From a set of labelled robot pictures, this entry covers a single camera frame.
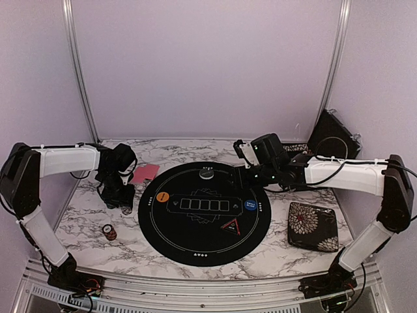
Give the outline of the blue small blind button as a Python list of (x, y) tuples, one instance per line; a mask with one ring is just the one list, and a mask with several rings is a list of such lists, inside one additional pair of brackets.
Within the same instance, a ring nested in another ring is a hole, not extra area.
[(244, 202), (244, 208), (247, 211), (251, 211), (251, 212), (257, 211), (258, 210), (258, 203), (256, 201), (253, 201), (253, 200), (247, 200), (247, 201)]

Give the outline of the orange big blind button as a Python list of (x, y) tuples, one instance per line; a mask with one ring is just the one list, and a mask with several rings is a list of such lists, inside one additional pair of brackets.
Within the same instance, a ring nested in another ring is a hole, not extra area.
[(160, 203), (165, 203), (165, 202), (167, 202), (169, 200), (169, 197), (170, 197), (169, 193), (167, 193), (167, 192), (159, 192), (156, 195), (156, 200), (158, 202), (160, 202)]

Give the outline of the black dealer button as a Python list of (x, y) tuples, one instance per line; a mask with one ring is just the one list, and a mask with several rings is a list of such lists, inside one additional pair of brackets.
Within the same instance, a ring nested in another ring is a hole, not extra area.
[(210, 167), (204, 167), (199, 171), (200, 178), (204, 180), (209, 180), (214, 177), (214, 170)]

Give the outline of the red triangle all-in marker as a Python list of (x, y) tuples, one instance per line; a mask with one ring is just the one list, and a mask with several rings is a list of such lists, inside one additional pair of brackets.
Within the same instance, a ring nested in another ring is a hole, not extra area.
[(238, 225), (238, 220), (237, 218), (234, 218), (232, 220), (230, 220), (229, 222), (225, 223), (221, 229), (223, 231), (227, 231), (229, 233), (232, 233), (234, 235), (240, 236), (241, 232), (240, 232), (240, 227)]

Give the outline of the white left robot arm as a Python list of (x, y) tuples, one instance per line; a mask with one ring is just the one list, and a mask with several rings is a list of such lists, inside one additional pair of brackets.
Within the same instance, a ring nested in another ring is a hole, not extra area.
[(44, 214), (42, 197), (53, 191), (43, 180), (53, 176), (95, 174), (97, 193), (109, 209), (131, 210), (135, 188), (131, 184), (137, 156), (133, 149), (120, 143), (109, 148), (97, 143), (74, 145), (29, 146), (16, 143), (1, 168), (1, 203), (5, 204), (18, 224), (33, 240), (52, 265), (60, 267), (56, 278), (68, 290), (82, 285), (82, 275), (69, 265), (70, 254), (57, 238)]

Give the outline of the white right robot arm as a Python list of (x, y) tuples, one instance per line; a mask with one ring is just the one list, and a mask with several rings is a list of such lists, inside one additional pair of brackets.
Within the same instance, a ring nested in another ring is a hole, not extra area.
[(323, 277), (323, 287), (336, 292), (372, 253), (390, 238), (406, 230), (414, 220), (414, 190), (409, 179), (413, 172), (398, 155), (387, 159), (351, 160), (334, 156), (300, 153), (290, 158), (276, 134), (261, 136), (250, 143), (233, 144), (245, 164), (233, 172), (239, 188), (279, 185), (294, 188), (338, 188), (365, 192), (382, 198), (373, 222), (334, 260)]

